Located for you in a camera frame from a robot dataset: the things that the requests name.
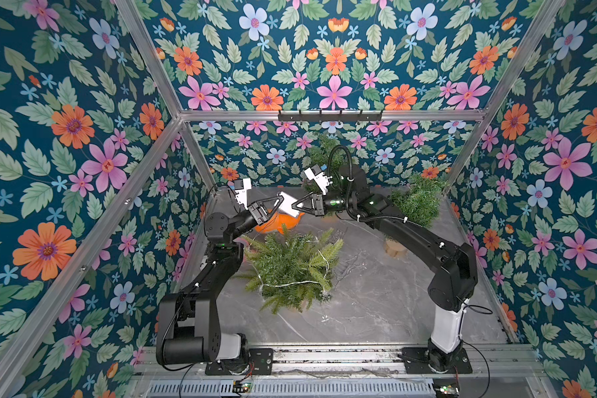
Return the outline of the clear battery box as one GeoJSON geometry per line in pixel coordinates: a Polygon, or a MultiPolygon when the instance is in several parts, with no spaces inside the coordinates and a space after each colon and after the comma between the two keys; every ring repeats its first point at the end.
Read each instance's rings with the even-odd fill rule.
{"type": "Polygon", "coordinates": [[[278,205],[279,212],[282,212],[283,214],[293,218],[298,218],[301,215],[300,210],[296,210],[293,208],[293,204],[295,204],[295,202],[297,201],[296,198],[292,197],[286,192],[279,192],[277,194],[277,197],[278,200],[280,200],[280,204],[278,205]]]}

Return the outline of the black hook rail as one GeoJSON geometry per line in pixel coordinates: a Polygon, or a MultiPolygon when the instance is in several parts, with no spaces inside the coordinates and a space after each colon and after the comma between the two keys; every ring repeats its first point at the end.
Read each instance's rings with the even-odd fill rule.
{"type": "Polygon", "coordinates": [[[278,111],[278,121],[288,122],[343,122],[343,123],[359,123],[359,122],[374,122],[380,121],[383,118],[382,111],[345,111],[345,110],[310,110],[310,111],[278,111]]]}

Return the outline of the dark green tree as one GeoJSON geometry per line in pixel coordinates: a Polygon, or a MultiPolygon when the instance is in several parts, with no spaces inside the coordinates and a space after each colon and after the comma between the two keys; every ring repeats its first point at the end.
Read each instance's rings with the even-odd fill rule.
{"type": "Polygon", "coordinates": [[[315,146],[308,148],[310,166],[319,165],[331,178],[329,192],[343,193],[347,186],[346,177],[349,172],[349,159],[343,149],[336,150],[340,145],[337,139],[331,139],[321,134],[315,146]]]}
{"type": "Polygon", "coordinates": [[[405,216],[412,225],[429,230],[439,217],[440,196],[444,182],[436,178],[414,175],[404,191],[394,190],[387,199],[388,215],[405,216]]]}

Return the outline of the orange plush toy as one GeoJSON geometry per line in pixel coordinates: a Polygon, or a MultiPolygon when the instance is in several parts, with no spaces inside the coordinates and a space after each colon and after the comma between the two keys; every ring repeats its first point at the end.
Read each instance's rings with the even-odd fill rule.
{"type": "Polygon", "coordinates": [[[292,217],[288,214],[277,213],[268,222],[261,226],[255,227],[255,231],[260,234],[269,234],[273,232],[289,232],[293,230],[304,216],[303,212],[300,212],[296,217],[292,217]]]}

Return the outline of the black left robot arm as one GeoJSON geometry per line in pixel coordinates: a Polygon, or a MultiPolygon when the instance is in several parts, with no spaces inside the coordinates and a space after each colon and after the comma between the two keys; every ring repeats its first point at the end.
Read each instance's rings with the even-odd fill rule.
{"type": "Polygon", "coordinates": [[[246,189],[236,197],[242,211],[233,217],[214,212],[204,221],[205,267],[189,285],[164,296],[159,304],[156,359],[167,371],[200,363],[221,362],[240,370],[250,365],[246,336],[222,333],[217,299],[245,257],[245,247],[236,239],[269,222],[286,199],[279,193],[248,204],[246,189]]]}

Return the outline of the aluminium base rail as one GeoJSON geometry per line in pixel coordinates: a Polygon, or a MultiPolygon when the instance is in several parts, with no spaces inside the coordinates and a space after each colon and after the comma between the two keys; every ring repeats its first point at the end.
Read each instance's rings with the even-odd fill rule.
{"type": "Polygon", "coordinates": [[[152,353],[137,366],[129,397],[554,397],[525,344],[466,345],[437,373],[424,348],[404,343],[270,344],[255,347],[253,371],[220,365],[167,371],[152,353]]]}

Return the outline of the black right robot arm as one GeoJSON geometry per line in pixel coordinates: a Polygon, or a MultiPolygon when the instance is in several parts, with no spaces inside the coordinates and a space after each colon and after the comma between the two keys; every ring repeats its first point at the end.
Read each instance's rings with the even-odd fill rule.
{"type": "Polygon", "coordinates": [[[434,273],[427,288],[435,305],[434,328],[421,361],[437,373],[454,370],[462,361],[464,318],[478,283],[474,248],[444,240],[413,222],[391,199],[370,189],[358,166],[343,166],[335,174],[314,166],[303,174],[318,190],[296,200],[294,210],[315,217],[346,212],[352,220],[403,245],[434,273]]]}

